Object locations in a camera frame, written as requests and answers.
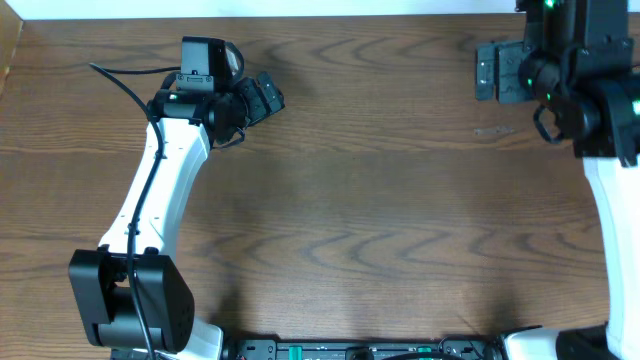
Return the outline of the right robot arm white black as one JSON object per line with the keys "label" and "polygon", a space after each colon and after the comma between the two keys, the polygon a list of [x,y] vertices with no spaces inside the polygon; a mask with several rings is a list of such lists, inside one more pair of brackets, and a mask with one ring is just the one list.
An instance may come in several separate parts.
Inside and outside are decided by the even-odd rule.
{"label": "right robot arm white black", "polygon": [[609,318],[576,329],[504,333],[488,359],[639,356],[639,73],[627,0],[517,0],[520,41],[480,44],[475,97],[537,102],[544,141],[569,141],[591,187],[604,243]]}

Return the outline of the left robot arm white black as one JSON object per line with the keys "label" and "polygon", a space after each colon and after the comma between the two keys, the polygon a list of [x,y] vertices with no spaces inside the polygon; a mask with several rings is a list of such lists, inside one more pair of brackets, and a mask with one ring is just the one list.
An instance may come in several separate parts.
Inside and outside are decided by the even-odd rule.
{"label": "left robot arm white black", "polygon": [[195,178],[214,150],[284,106],[268,73],[248,77],[231,42],[186,36],[181,63],[140,102],[148,126],[141,162],[116,219],[68,274],[87,340],[117,358],[218,359],[223,331],[199,319],[176,265],[179,229]]}

